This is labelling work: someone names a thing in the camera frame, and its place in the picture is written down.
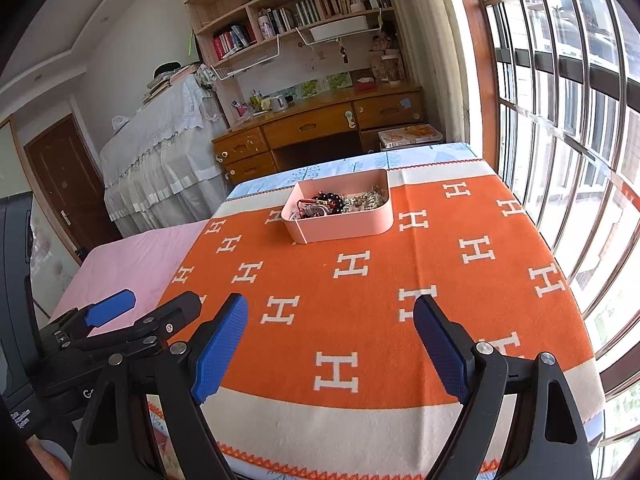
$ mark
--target metal bolt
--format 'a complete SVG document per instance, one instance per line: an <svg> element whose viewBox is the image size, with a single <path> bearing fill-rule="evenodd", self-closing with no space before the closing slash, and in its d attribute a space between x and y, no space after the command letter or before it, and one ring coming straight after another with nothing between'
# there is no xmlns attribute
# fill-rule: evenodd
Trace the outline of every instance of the metal bolt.
<svg viewBox="0 0 640 480"><path fill-rule="evenodd" d="M542 354L540 354L540 360L545 365L554 365L554 364L556 364L556 358L553 357L553 355L550 354L549 352L542 352Z"/></svg>
<svg viewBox="0 0 640 480"><path fill-rule="evenodd" d="M173 355L182 355L186 351L187 343L185 343L184 341L175 342L169 347L169 352L171 352Z"/></svg>
<svg viewBox="0 0 640 480"><path fill-rule="evenodd" d="M491 355L494 353L494 347L492 347L489 343L485 341L481 341L476 343L476 350L478 350L481 354Z"/></svg>
<svg viewBox="0 0 640 480"><path fill-rule="evenodd" d="M122 362L122 354L111 354L108 362L111 366L118 366Z"/></svg>

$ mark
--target pink box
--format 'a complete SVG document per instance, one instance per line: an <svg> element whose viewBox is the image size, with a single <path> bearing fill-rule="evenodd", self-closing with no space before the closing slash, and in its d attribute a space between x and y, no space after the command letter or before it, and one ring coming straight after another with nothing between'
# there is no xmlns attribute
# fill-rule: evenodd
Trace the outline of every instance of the pink box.
<svg viewBox="0 0 640 480"><path fill-rule="evenodd" d="M378 186L386 196L386 202L377 209L290 220L293 213L298 211L297 203L302 198L312 198L320 192L354 195L370 191L373 186ZM282 209L282 219L293 241L299 244L377 235L388 231L394 224L394 212L391 207L386 170L361 171L315 180L301 180L294 186Z"/></svg>

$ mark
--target pink bed sheet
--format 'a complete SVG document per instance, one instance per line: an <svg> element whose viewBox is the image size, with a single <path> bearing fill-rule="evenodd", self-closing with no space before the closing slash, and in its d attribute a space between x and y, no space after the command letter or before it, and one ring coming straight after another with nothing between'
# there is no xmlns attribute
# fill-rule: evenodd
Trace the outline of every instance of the pink bed sheet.
<svg viewBox="0 0 640 480"><path fill-rule="evenodd" d="M95 328L91 335L132 325L158 306L166 286L208 222L155 229L96 247L82 263L51 319L128 288L136 295L136 306Z"/></svg>

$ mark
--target hanging keychain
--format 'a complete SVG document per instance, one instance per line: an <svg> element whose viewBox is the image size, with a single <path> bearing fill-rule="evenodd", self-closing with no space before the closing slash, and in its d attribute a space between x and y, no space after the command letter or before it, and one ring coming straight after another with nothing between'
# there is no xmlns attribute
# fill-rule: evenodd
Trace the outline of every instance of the hanging keychain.
<svg viewBox="0 0 640 480"><path fill-rule="evenodd" d="M349 62L349 57L347 56L347 51L342 46L342 38L338 38L338 44L340 45L340 54L342 54L342 62L347 64Z"/></svg>

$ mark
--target blue gripper pad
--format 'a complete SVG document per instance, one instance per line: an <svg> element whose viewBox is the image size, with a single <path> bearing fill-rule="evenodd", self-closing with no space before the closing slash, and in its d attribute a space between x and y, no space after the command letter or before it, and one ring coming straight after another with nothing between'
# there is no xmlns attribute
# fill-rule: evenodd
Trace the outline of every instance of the blue gripper pad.
<svg viewBox="0 0 640 480"><path fill-rule="evenodd" d="M248 317L249 309L244 296L231 294L216 317L207 322L217 326L196 362L191 395L197 402L202 404L217 392L244 333Z"/></svg>
<svg viewBox="0 0 640 480"><path fill-rule="evenodd" d="M131 310L135 304L136 295L126 288L92 306L89 313L84 316L84 323L88 327L102 326L127 310Z"/></svg>
<svg viewBox="0 0 640 480"><path fill-rule="evenodd" d="M452 324L431 296L421 296L415 300L414 325L422 344L444 389L461 404L465 404L471 396L471 390L466 384L466 362L456 348L453 334L447 332L443 323L446 323L447 328L452 328Z"/></svg>

